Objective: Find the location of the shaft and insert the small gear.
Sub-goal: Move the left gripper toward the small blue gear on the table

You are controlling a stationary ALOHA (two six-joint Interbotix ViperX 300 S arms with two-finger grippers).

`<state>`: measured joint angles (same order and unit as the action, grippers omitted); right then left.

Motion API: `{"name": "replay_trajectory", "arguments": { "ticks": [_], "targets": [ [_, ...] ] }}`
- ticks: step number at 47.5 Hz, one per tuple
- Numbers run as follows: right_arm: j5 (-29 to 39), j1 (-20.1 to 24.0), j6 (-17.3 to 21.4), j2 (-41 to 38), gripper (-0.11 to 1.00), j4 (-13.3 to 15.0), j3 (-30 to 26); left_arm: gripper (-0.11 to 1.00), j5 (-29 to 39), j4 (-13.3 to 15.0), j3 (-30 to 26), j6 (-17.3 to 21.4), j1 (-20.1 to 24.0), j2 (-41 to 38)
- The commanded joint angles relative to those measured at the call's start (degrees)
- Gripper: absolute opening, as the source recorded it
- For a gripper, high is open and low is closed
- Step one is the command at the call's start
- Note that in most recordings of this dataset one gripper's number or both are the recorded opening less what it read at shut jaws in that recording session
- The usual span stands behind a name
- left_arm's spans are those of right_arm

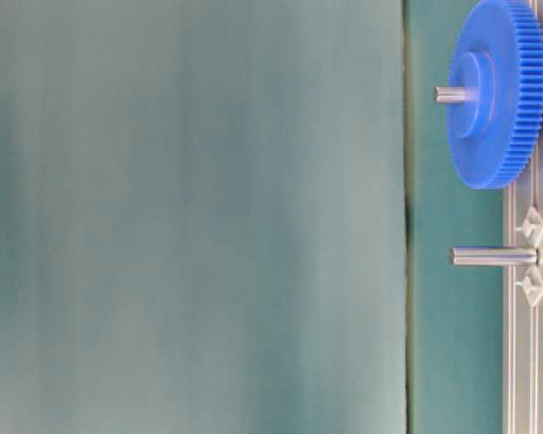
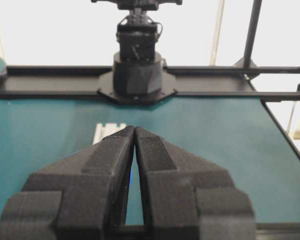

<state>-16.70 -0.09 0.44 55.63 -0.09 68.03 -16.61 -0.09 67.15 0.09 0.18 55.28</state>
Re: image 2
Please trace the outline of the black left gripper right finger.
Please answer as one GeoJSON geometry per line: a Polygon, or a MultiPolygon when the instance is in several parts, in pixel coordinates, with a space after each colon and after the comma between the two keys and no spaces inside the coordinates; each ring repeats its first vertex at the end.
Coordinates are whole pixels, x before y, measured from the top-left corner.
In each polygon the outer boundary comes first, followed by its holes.
{"type": "Polygon", "coordinates": [[[134,141],[144,224],[154,239],[255,239],[250,198],[227,169],[141,127],[134,141]]]}

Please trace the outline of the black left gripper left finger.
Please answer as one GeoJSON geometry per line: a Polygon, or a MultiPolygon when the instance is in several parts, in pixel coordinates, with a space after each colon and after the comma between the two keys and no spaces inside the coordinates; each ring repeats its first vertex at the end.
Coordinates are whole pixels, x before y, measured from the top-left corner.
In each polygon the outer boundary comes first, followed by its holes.
{"type": "Polygon", "coordinates": [[[133,126],[113,133],[27,178],[6,202],[1,240],[102,240],[125,224],[133,126]]]}

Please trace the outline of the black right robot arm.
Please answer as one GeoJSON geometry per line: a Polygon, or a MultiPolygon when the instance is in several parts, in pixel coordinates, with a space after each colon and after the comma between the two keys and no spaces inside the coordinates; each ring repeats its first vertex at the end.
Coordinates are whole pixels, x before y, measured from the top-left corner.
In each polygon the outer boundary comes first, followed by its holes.
{"type": "MultiPolygon", "coordinates": [[[[159,0],[118,0],[128,10],[118,25],[113,90],[124,98],[161,91],[164,72],[155,51],[162,30],[147,16],[159,0]]],[[[253,240],[254,210],[229,172],[141,127],[134,130],[143,221],[156,240],[253,240]]]]}

